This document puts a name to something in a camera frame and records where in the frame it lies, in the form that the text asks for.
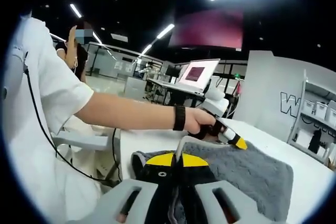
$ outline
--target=black wristband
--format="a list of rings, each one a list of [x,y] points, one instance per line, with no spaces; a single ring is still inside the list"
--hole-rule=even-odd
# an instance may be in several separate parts
[[[185,107],[184,106],[175,106],[175,123],[174,123],[174,131],[182,131],[184,130],[185,124]]]

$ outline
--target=white t-shirt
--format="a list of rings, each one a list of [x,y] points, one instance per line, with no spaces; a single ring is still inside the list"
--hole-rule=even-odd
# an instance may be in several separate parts
[[[90,100],[93,91],[80,82],[53,47],[45,23],[30,18],[23,36],[26,65],[44,129],[58,133],[63,124]],[[96,205],[97,183],[55,158],[33,107],[27,76],[5,108],[7,143],[13,169],[32,203],[51,223],[80,219]]]

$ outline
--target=black shirt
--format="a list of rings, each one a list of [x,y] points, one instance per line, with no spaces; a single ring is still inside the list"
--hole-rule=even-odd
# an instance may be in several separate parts
[[[65,53],[68,52],[68,48],[65,42],[58,43],[55,48],[56,48],[56,51],[58,51],[59,49],[63,49]],[[75,75],[77,76],[79,80],[81,78],[83,71],[85,71],[85,63],[87,60],[88,60],[88,53],[85,51],[85,49],[80,44],[77,44],[78,65],[77,67],[72,68],[71,70],[75,73]]]

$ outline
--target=gray towel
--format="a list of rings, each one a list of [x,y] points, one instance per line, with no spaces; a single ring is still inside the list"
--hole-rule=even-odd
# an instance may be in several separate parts
[[[247,142],[248,149],[235,147],[204,147],[186,143],[183,153],[205,159],[216,179],[226,180],[254,199],[258,211],[273,221],[286,221],[293,185],[291,166],[276,160]],[[141,153],[145,160],[172,151]],[[181,204],[175,208],[175,218],[184,224],[185,216]]]

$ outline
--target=desk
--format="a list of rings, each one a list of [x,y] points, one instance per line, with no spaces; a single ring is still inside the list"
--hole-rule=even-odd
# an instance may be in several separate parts
[[[225,119],[225,123],[265,154],[293,168],[293,189],[287,222],[301,223],[327,193],[334,173],[307,154],[247,123]],[[121,131],[120,157],[123,179],[131,177],[131,155],[135,151],[175,150],[186,132]]]
[[[148,79],[148,81],[150,81],[151,83],[153,83],[157,86],[160,86],[160,87],[166,89],[166,92],[165,92],[165,95],[164,95],[164,98],[163,98],[163,104],[164,104],[164,101],[166,100],[168,92],[179,91],[179,92],[185,93],[186,96],[188,96],[189,98],[191,98],[193,100],[191,107],[196,107],[196,100],[204,97],[203,93],[196,92],[192,88],[178,86],[178,85],[175,85],[175,84],[172,84],[172,83],[169,83],[169,82],[166,82],[166,81],[161,81],[161,80]]]

